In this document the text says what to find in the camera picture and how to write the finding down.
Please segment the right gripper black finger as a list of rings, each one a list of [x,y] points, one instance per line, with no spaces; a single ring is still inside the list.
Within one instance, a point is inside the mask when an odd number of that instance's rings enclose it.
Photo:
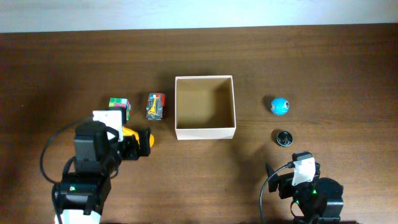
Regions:
[[[312,154],[308,151],[296,152],[292,154],[293,161],[301,161],[304,159],[309,159],[312,157]]]
[[[266,163],[266,172],[268,176],[268,187],[269,187],[269,192],[275,192],[278,188],[278,175],[276,174],[276,171],[271,167],[269,163]]]

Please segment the orange rubber toy figure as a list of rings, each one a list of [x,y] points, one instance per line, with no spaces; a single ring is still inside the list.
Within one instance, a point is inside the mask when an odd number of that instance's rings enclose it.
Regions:
[[[139,141],[140,137],[139,137],[139,133],[137,131],[134,131],[132,129],[126,128],[125,126],[122,127],[122,131],[123,131],[123,136],[124,137],[134,136],[135,139],[137,141]],[[154,145],[154,142],[155,142],[154,136],[151,133],[149,133],[149,145],[150,145],[150,147],[152,147]]]

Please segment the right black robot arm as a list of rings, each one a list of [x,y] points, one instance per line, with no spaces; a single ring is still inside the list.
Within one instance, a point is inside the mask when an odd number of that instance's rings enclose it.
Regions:
[[[337,181],[320,176],[320,164],[312,153],[302,151],[292,154],[292,160],[274,170],[266,164],[266,187],[269,192],[279,192],[281,199],[290,198],[301,216],[293,215],[294,223],[339,223],[343,209],[343,186]]]

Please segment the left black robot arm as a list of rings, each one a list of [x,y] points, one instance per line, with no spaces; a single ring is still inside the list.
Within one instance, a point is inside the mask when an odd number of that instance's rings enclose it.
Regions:
[[[52,189],[55,223],[99,223],[122,161],[147,157],[153,145],[149,128],[123,135],[100,121],[75,129],[75,156]]]

